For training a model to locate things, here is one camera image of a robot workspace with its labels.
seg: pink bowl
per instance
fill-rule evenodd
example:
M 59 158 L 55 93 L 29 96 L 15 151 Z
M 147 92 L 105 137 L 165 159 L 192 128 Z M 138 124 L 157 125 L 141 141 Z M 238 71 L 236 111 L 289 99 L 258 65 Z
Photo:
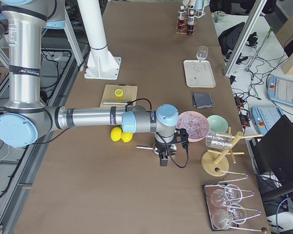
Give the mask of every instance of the pink bowl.
M 186 111 L 178 116 L 177 128 L 186 129 L 189 141 L 196 142 L 209 133 L 209 122 L 204 115 L 196 111 Z

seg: brown table surface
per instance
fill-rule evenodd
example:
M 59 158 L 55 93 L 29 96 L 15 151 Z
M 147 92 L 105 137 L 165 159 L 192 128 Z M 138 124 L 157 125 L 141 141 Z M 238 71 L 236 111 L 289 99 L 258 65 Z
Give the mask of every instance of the brown table surface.
M 109 2 L 104 25 L 109 50 L 122 57 L 118 80 L 88 80 L 80 73 L 66 107 L 100 106 L 106 84 L 137 85 L 137 97 L 150 99 L 153 109 L 170 103 L 180 113 L 191 110 L 206 117 L 221 115 L 232 126 L 232 132 L 240 131 L 210 14 L 196 20 L 194 35 L 179 35 L 175 33 L 178 8 L 171 3 Z M 183 61 L 196 59 L 200 45 L 209 47 L 215 88 L 186 86 Z M 193 107 L 191 96 L 195 92 L 210 93 L 215 107 Z M 139 104 L 148 108 L 147 103 Z M 50 143 L 14 232 L 211 233 L 202 184 L 215 183 L 219 178 L 208 175 L 201 165 L 201 156 L 207 150 L 205 141 L 190 144 L 190 161 L 185 169 L 171 161 L 167 167 L 160 167 L 152 151 L 136 149 L 138 144 L 151 145 L 154 134 L 135 134 L 129 143 L 112 142 L 111 129 L 78 127 Z M 263 210 L 245 143 L 241 141 L 234 150 L 243 150 L 246 155 L 237 156 L 236 165 L 230 161 L 230 170 L 251 175 L 235 184 L 256 192 L 242 205 Z M 183 164 L 185 159 L 185 151 L 178 146 L 175 160 Z M 267 226 L 264 213 L 242 225 Z

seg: wooden stick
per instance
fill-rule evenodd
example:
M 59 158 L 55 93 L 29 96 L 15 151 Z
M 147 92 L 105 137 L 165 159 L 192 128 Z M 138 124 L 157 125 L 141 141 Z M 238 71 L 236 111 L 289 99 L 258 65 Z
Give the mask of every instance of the wooden stick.
M 237 132 L 235 134 L 234 139 L 231 142 L 231 144 L 232 144 L 231 148 L 238 143 L 238 141 L 241 139 L 241 137 L 243 137 L 243 132 Z M 213 161 L 213 164 L 218 164 L 227 153 L 229 153 L 229 149 L 223 150 L 221 152 L 221 154 L 218 155 L 217 158 L 215 158 L 215 160 Z
M 216 136 L 218 136 L 218 137 L 232 137 L 232 138 L 234 138 L 234 136 L 231 136 L 230 133 L 216 133 Z
M 231 127 L 228 127 L 228 133 L 231 134 Z M 236 161 L 235 161 L 235 157 L 233 155 L 232 149 L 230 149 L 229 152 L 230 152 L 230 155 L 231 155 L 231 159 L 232 159 L 233 163 L 235 164 Z
M 221 154 L 221 152 L 217 151 L 217 150 L 210 150 L 210 149 L 207 149 L 208 152 L 210 153 L 214 153 L 214 154 Z M 243 155 L 245 154 L 244 152 L 233 152 L 234 155 Z
M 262 137 L 262 136 L 263 136 L 262 134 L 255 134 L 255 135 L 249 135 L 249 136 L 242 136 L 240 139 Z

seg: barcode sticker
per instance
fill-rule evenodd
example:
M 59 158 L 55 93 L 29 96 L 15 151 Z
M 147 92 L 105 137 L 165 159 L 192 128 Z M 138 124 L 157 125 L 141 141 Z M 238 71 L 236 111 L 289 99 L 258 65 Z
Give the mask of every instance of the barcode sticker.
M 19 30 L 15 24 L 9 24 L 9 46 L 17 46 L 19 41 Z

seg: small bottle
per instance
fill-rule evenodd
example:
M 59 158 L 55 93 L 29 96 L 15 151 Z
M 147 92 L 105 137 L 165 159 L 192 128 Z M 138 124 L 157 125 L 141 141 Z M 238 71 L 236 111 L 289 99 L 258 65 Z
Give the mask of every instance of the small bottle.
M 194 10 L 190 10 L 187 21 L 187 34 L 191 35 L 194 31 Z
M 188 17 L 188 15 L 190 15 L 190 11 L 191 11 L 191 10 L 194 10 L 194 6 L 190 4 L 190 5 L 187 7 L 187 17 Z
M 184 26 L 185 26 L 185 18 L 186 18 L 186 10 L 185 10 L 185 6 L 181 5 L 180 9 L 178 11 L 178 20 L 177 20 L 177 29 L 182 31 L 184 30 Z

